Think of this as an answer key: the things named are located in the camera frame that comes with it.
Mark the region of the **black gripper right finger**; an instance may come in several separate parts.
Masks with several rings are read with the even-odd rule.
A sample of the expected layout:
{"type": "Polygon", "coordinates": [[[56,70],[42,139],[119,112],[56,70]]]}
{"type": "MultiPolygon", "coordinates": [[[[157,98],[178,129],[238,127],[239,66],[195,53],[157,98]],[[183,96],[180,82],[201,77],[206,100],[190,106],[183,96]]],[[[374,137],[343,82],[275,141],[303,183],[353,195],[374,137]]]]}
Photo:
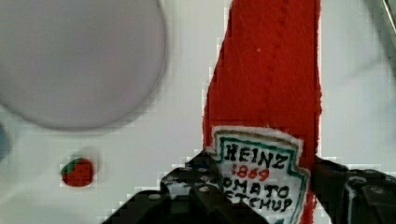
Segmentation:
{"type": "Polygon", "coordinates": [[[332,224],[396,224],[396,179],[315,157],[312,190],[332,224]]]}

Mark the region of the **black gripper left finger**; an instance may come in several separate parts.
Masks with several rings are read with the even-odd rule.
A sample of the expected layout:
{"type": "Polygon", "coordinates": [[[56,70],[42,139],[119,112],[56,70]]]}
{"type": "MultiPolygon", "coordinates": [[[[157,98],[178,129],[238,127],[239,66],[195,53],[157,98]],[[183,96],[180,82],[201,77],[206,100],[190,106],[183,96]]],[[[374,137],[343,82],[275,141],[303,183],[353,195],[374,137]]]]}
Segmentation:
{"type": "Polygon", "coordinates": [[[226,196],[215,161],[205,152],[171,171],[158,190],[136,193],[103,224],[268,224],[226,196]]]}

